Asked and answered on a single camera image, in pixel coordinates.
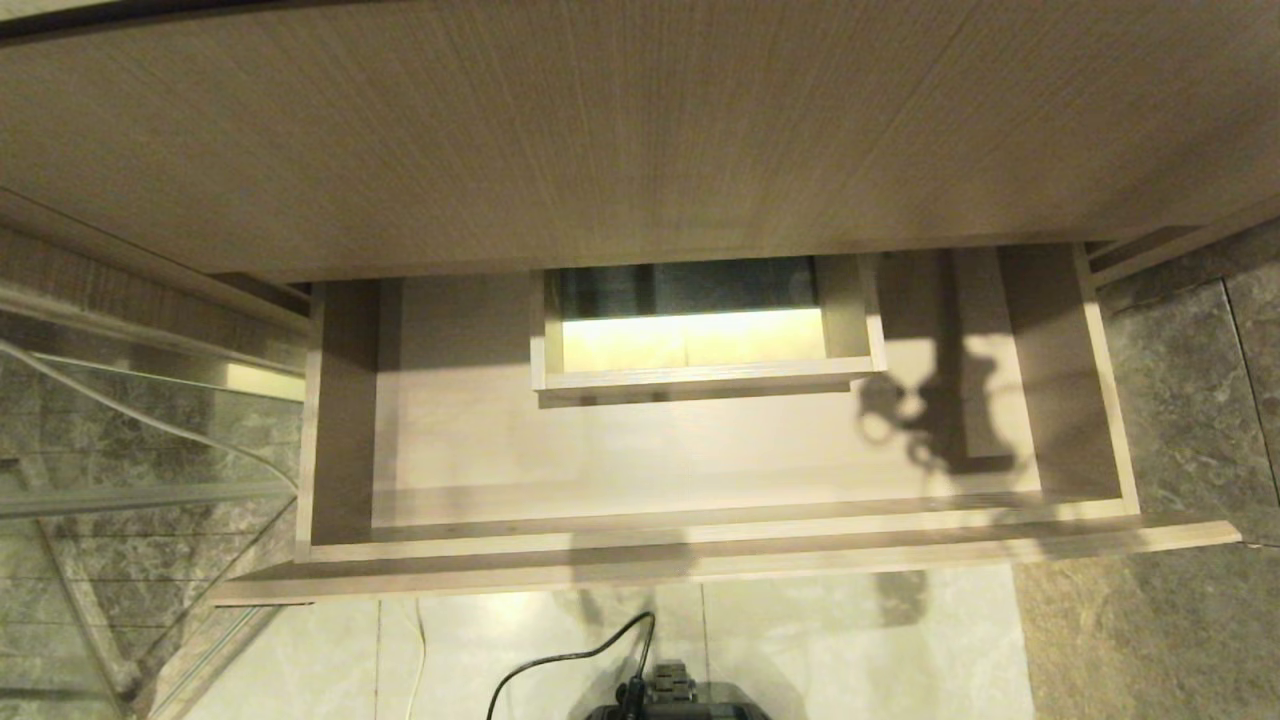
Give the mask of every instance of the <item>cabinet side panel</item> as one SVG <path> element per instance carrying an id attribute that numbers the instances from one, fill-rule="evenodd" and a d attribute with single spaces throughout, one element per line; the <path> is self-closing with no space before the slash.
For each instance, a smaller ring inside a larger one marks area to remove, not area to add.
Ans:
<path id="1" fill-rule="evenodd" d="M 307 374 L 303 487 L 311 493 L 311 544 L 365 542 L 372 518 L 378 402 L 379 284 L 317 287 L 320 322 Z"/>
<path id="2" fill-rule="evenodd" d="M 1070 245 L 1000 249 L 1041 487 L 1120 497 L 1112 419 Z M 1123 432 L 1120 442 L 1124 442 Z"/>
<path id="3" fill-rule="evenodd" d="M 814 258 L 818 304 L 827 340 L 828 357 L 860 357 L 872 354 L 867 329 L 867 299 L 856 255 Z"/>

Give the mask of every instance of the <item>wooden box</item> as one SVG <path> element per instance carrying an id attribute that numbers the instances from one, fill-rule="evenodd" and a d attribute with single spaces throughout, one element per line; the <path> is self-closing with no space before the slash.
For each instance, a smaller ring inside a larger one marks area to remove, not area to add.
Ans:
<path id="1" fill-rule="evenodd" d="M 812 309 L 591 320 L 563 316 L 558 270 L 534 273 L 532 387 L 558 397 L 847 387 L 884 369 L 874 261 L 814 258 Z"/>
<path id="2" fill-rule="evenodd" d="M 527 273 L 320 284 L 296 561 L 215 593 L 289 603 L 1238 541 L 1225 521 L 1139 514 L 1083 263 L 1068 245 L 897 252 L 869 283 L 859 259 L 859 287 L 879 286 L 881 359 L 833 370 L 836 392 L 627 402 L 534 389 L 636 379 L 548 370 L 541 273 L 534 301 Z M 864 315 L 836 322 L 870 328 L 876 293 L 861 297 Z"/>

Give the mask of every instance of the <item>glass panel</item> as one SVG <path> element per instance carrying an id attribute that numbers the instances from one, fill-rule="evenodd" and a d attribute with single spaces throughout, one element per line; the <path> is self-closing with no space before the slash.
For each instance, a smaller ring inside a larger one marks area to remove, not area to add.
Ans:
<path id="1" fill-rule="evenodd" d="M 566 320 L 817 307 L 812 258 L 559 270 Z"/>
<path id="2" fill-rule="evenodd" d="M 298 402 L 56 366 L 297 474 Z M 0 516 L 56 509 L 56 516 L 3 523 L 0 717 L 97 720 L 129 705 L 146 716 L 141 703 L 166 702 L 170 688 L 154 683 L 179 650 L 198 665 L 206 651 L 193 643 L 215 652 L 241 625 L 228 621 L 241 611 L 219 614 L 204 600 L 211 585 L 283 561 L 276 546 L 288 543 L 274 529 L 287 527 L 283 537 L 292 538 L 293 491 L 260 464 L 155 429 L 6 356 L 0 470 Z M 210 500 L 227 488 L 253 497 Z M 174 501 L 192 496 L 204 500 Z M 131 509 L 102 511 L 120 497 L 132 498 Z"/>

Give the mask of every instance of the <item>tile floor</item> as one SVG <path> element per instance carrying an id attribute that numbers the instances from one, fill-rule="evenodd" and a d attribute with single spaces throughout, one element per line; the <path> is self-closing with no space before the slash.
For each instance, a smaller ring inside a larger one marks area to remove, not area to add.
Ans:
<path id="1" fill-rule="evenodd" d="M 1280 220 L 1105 290 L 1143 510 L 1228 518 L 1274 547 L 1018 568 L 1037 711 L 1275 720 Z"/>
<path id="2" fill-rule="evenodd" d="M 421 657 L 413 602 L 285 610 L 189 717 L 406 717 Z M 704 689 L 745 693 L 776 720 L 1034 717 L 1004 566 L 417 602 L 428 651 L 416 719 L 483 717 L 509 669 L 593 647 L 644 609 L 659 618 L 652 659 L 682 660 Z M 586 717 L 636 650 L 625 638 L 596 659 L 531 670 L 503 691 L 495 717 Z"/>

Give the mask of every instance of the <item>cabinet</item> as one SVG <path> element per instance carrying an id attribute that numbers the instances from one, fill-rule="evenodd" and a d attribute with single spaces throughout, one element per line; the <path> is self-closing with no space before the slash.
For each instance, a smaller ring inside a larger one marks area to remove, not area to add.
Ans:
<path id="1" fill-rule="evenodd" d="M 858 269 L 864 310 L 826 329 L 872 328 L 878 346 L 824 378 L 838 386 L 694 378 L 621 396 L 545 392 L 588 383 L 557 387 L 568 373 L 549 370 L 541 272 L 317 286 L 297 557 L 223 584 L 218 601 L 887 571 L 1239 539 L 1225 521 L 1140 514 L 1080 247 L 837 265 Z"/>

